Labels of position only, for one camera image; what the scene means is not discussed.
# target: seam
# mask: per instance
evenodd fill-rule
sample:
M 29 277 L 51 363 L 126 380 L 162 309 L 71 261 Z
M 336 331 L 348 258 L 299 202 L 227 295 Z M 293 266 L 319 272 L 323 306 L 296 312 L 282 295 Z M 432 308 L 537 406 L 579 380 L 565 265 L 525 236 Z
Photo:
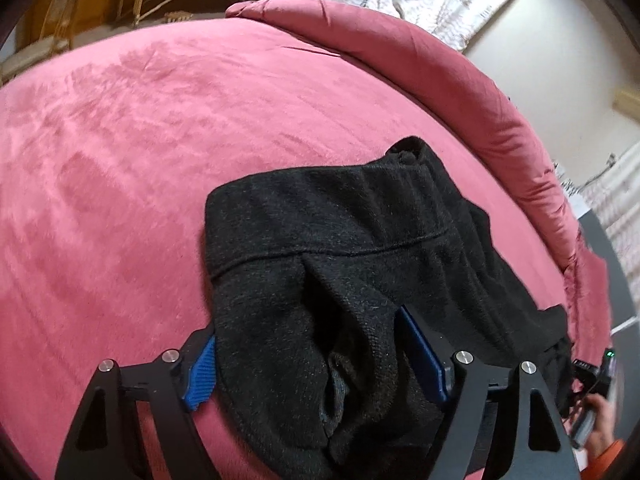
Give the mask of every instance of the seam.
M 374 248 L 363 248 L 357 250 L 336 250 L 331 248 L 312 248 L 309 246 L 293 246 L 285 249 L 280 249 L 277 251 L 263 251 L 261 253 L 253 253 L 247 254 L 245 256 L 240 256 L 238 258 L 234 258 L 229 263 L 218 266 L 216 270 L 210 273 L 209 279 L 211 281 L 218 279 L 222 274 L 229 272 L 234 267 L 238 267 L 240 265 L 247 264 L 249 262 L 255 260 L 271 260 L 274 258 L 285 258 L 287 256 L 295 256 L 296 254 L 326 254 L 327 256 L 367 256 L 368 254 L 377 254 L 377 253 L 385 253 L 387 251 L 393 251 L 402 247 L 408 247 L 411 245 L 415 245 L 421 242 L 425 242 L 427 240 L 433 240 L 434 238 L 438 238 L 446 233 L 449 229 L 443 227 L 433 233 L 429 233 L 427 235 L 421 235 L 418 237 L 410 238 L 409 240 L 404 240 L 402 242 L 396 242 L 395 244 L 389 244 Z

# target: pink bedspread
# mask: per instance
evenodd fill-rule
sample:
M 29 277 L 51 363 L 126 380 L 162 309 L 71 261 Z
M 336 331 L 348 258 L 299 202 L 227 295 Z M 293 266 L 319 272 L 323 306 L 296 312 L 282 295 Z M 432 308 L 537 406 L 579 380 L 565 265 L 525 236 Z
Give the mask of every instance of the pink bedspread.
M 229 14 L 249 19 L 138 30 L 0 89 L 0 424 L 41 478 L 102 359 L 148 362 L 208 323 L 211 189 L 367 162 L 405 136 L 425 139 L 489 213 L 537 305 L 567 306 L 577 354 L 602 354 L 604 264 L 578 240 L 539 140 L 489 79 L 373 11 L 273 0 Z M 223 478 L 273 477 L 216 399 L 196 423 Z

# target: black sweater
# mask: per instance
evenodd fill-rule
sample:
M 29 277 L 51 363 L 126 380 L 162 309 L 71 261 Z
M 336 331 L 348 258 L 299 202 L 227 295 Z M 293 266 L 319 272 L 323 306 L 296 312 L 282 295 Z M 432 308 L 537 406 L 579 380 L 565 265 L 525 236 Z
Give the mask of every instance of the black sweater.
M 396 351 L 402 304 L 487 364 L 535 362 L 566 408 L 564 310 L 536 308 L 492 246 L 487 214 L 416 137 L 363 166 L 273 171 L 217 188 L 206 259 L 220 394 L 283 478 L 424 476 L 442 414 Z M 486 414 L 472 470 L 486 458 Z

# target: silver bolt head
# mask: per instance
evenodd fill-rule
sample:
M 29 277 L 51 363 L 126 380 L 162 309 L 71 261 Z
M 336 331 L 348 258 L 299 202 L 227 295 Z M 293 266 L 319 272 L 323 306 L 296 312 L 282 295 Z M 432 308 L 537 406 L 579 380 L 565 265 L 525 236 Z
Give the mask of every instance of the silver bolt head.
M 167 350 L 162 354 L 162 361 L 165 363 L 175 363 L 180 358 L 180 352 L 177 350 Z
M 100 370 L 101 372 L 109 372 L 114 366 L 115 363 L 112 359 L 105 359 L 98 366 L 98 370 Z
M 531 361 L 523 361 L 522 364 L 520 365 L 520 368 L 522 368 L 522 371 L 526 374 L 534 374 L 536 373 L 536 370 L 538 368 L 536 368 L 536 365 L 533 364 Z
M 456 359 L 462 364 L 468 365 L 471 361 L 474 360 L 474 357 L 469 352 L 461 350 L 456 354 Z

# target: human hand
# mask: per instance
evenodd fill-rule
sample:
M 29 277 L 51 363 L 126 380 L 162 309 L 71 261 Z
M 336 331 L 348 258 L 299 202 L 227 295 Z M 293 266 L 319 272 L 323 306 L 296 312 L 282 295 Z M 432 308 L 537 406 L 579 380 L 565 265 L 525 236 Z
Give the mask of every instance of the human hand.
M 616 423 L 616 409 L 607 399 L 597 394 L 587 395 L 584 400 L 596 413 L 593 431 L 584 444 L 589 462 L 591 462 L 603 454 L 614 442 L 613 428 Z

